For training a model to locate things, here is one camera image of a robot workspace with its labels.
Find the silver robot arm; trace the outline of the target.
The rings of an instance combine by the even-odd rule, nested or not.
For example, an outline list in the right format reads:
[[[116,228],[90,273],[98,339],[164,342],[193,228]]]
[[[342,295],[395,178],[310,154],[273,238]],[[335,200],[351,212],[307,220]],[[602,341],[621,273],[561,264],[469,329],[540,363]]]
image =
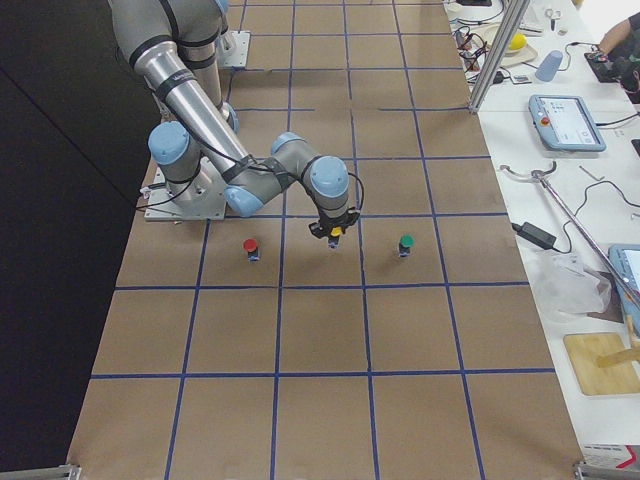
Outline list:
[[[237,136],[233,108],[223,100],[216,47],[229,34],[225,1],[114,1],[117,44],[174,119],[157,126],[149,149],[172,200],[187,206],[204,194],[207,157],[218,171],[226,203],[250,217],[293,183],[299,183],[319,218],[311,234],[331,243],[356,223],[344,161],[318,153],[292,132],[281,134],[269,157],[257,160]]]

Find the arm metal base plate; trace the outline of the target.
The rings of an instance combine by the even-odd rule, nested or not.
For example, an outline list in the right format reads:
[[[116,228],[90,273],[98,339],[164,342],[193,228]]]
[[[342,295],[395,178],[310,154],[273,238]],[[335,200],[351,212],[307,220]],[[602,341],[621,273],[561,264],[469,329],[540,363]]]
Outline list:
[[[174,184],[170,189],[166,188],[160,167],[156,168],[154,182],[161,186],[149,192],[148,202],[151,207],[145,209],[146,221],[222,221],[225,218],[226,183],[207,157],[201,158],[199,175],[176,200],[172,198],[172,193],[179,193],[181,189]]]
[[[222,34],[217,41],[218,66],[223,69],[245,69],[250,40],[251,32],[246,30],[228,30]]]

